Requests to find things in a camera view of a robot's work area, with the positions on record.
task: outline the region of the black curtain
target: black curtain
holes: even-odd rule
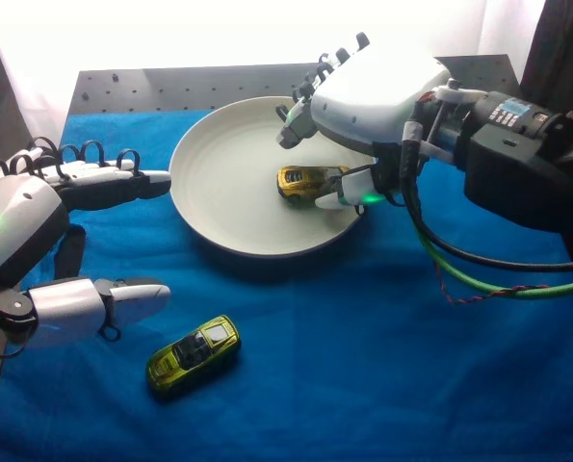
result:
[[[521,83],[524,99],[561,113],[573,111],[573,0],[547,0]],[[564,236],[573,260],[573,236]]]

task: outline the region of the green cable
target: green cable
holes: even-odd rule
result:
[[[494,286],[493,284],[488,284],[486,282],[479,281],[472,276],[460,271],[455,268],[451,263],[447,261],[440,252],[438,252],[428,239],[423,236],[418,230],[416,230],[419,241],[430,255],[431,259],[444,271],[449,273],[455,279],[461,281],[462,283],[477,289],[480,292],[491,293],[497,291],[510,291],[509,287]],[[554,298],[558,296],[573,295],[573,282],[570,284],[564,284],[561,286],[547,287],[545,289],[528,289],[526,291],[518,292],[508,292],[507,298],[522,298],[522,299],[539,299],[539,298]]]

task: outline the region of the green led indicator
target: green led indicator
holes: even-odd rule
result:
[[[376,204],[377,202],[381,202],[384,200],[384,196],[383,195],[379,195],[379,194],[365,194],[362,198],[361,198],[361,203],[362,204]]]

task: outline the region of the robotic hand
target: robotic hand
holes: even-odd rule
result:
[[[170,189],[169,174],[140,170],[134,150],[106,162],[97,141],[86,142],[81,150],[57,150],[46,141],[50,148],[22,150],[0,161],[0,328],[11,342],[21,344],[0,357],[15,356],[25,346],[49,347],[96,332],[118,340],[123,326],[162,310],[170,297],[168,287],[149,278],[91,282],[73,277],[23,293],[13,289],[65,235],[72,210],[107,209]],[[92,144],[99,151],[97,164],[85,157]],[[76,160],[64,164],[67,148]],[[124,159],[128,154],[134,161]]]
[[[488,211],[532,229],[573,233],[573,112],[556,114],[497,91],[463,89],[425,53],[374,46],[363,34],[357,41],[353,54],[341,48],[334,57],[321,57],[317,75],[306,77],[290,111],[276,108],[284,121],[277,136],[282,147],[293,148],[319,131],[376,158],[334,182],[332,193],[316,205],[358,208],[384,198],[400,205],[393,196],[401,193],[426,250],[462,282],[502,295],[525,291],[518,296],[532,298],[573,293],[573,285],[514,291],[473,284],[433,244],[504,270],[573,271],[573,262],[516,263],[459,249],[427,227],[417,190],[417,178],[433,158],[464,171],[465,195]]]

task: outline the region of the round plate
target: round plate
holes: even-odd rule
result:
[[[317,133],[293,149],[275,137],[282,126],[270,96],[225,106],[194,125],[172,154],[170,194],[177,211],[205,239],[256,257],[302,254],[343,235],[359,218],[354,208],[327,211],[290,206],[277,191],[286,166],[346,166],[372,159]]]

